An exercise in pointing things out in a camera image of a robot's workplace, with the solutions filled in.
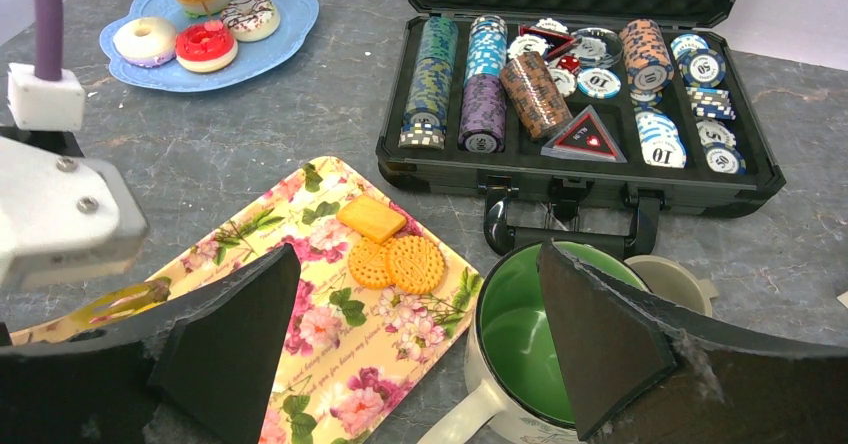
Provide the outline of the red glazed donut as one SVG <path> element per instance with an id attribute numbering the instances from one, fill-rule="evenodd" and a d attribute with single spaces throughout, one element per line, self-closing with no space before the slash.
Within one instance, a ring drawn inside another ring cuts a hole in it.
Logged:
<path id="1" fill-rule="evenodd" d="M 238 42 L 220 20 L 192 25 L 177 35 L 176 59 L 186 70 L 210 73 L 228 66 L 237 56 Z"/>

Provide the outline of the chocolate sprinkled donut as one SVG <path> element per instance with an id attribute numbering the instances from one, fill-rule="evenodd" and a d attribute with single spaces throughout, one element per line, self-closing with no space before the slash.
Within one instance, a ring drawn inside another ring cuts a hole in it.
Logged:
<path id="1" fill-rule="evenodd" d="M 272 0 L 230 0 L 219 19 L 240 42 L 255 42 L 273 34 L 281 14 Z"/>

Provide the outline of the silver serving tongs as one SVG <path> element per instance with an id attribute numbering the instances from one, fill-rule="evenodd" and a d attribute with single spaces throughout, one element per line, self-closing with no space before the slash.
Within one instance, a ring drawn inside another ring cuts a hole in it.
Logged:
<path id="1" fill-rule="evenodd" d="M 118 321 L 166 302 L 171 279 L 159 277 L 110 292 L 72 312 L 66 320 L 77 330 L 93 329 Z"/>

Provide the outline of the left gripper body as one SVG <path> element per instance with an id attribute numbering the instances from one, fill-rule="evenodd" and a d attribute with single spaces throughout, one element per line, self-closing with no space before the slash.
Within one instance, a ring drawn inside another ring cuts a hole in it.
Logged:
<path id="1" fill-rule="evenodd" d="M 27 289 L 126 272 L 148 223 L 120 172 L 1 140 L 1 284 Z"/>

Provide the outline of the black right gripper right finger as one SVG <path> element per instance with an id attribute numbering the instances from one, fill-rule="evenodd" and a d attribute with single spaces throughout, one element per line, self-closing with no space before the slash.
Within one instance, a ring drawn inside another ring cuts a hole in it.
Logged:
<path id="1" fill-rule="evenodd" d="M 845 348 L 695 313 L 551 242 L 537 267 L 581 441 L 846 441 Z"/>

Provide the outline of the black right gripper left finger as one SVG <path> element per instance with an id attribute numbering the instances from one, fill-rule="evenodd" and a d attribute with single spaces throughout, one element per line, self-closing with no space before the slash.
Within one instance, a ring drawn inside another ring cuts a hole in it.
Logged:
<path id="1" fill-rule="evenodd" d="M 5 443 L 255 443 L 300 277 L 291 246 L 134 317 L 1 350 Z"/>

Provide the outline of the white glazed donut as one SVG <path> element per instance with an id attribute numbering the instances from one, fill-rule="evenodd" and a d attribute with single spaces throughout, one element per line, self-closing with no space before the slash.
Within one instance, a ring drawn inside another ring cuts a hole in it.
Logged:
<path id="1" fill-rule="evenodd" d="M 161 66 L 176 57 L 176 27 L 163 17 L 142 17 L 125 23 L 113 37 L 118 53 L 130 64 Z"/>

